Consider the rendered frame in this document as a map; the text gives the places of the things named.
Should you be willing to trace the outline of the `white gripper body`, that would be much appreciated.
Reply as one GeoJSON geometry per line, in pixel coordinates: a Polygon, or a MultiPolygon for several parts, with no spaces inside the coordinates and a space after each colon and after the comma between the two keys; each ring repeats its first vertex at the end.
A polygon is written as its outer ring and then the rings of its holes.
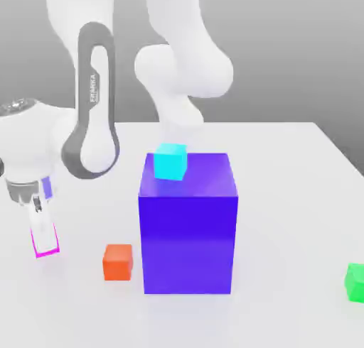
{"type": "Polygon", "coordinates": [[[32,202],[28,205],[28,216],[35,253],[57,253],[58,237],[48,208],[46,206],[39,207],[32,202]]]}

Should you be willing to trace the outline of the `small orange cube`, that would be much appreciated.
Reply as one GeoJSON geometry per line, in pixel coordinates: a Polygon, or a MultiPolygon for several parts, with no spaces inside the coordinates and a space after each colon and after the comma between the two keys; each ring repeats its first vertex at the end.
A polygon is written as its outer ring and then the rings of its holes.
{"type": "Polygon", "coordinates": [[[106,281],[130,281],[133,256],[131,244],[108,244],[102,259],[106,281]]]}

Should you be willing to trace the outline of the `small cyan cube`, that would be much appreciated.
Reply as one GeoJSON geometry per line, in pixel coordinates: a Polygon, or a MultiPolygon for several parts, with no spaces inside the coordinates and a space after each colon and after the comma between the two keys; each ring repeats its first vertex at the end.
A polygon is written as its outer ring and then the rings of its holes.
{"type": "Polygon", "coordinates": [[[187,146],[161,143],[154,152],[154,177],[181,181],[187,170],[187,146]]]}

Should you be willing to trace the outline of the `small green cube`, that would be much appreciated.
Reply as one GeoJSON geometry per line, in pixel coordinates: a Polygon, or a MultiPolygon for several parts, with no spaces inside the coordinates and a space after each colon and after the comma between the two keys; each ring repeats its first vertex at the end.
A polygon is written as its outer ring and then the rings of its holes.
{"type": "Polygon", "coordinates": [[[364,303],[364,264],[348,264],[344,285],[349,301],[364,303]]]}

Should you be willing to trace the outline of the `large blue box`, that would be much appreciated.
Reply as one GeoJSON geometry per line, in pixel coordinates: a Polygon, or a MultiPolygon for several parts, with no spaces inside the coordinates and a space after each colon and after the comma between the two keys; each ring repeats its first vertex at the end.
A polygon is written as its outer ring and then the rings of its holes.
{"type": "Polygon", "coordinates": [[[148,154],[139,188],[146,294],[228,294],[238,192],[225,153],[190,153],[182,181],[154,177],[148,154]]]}

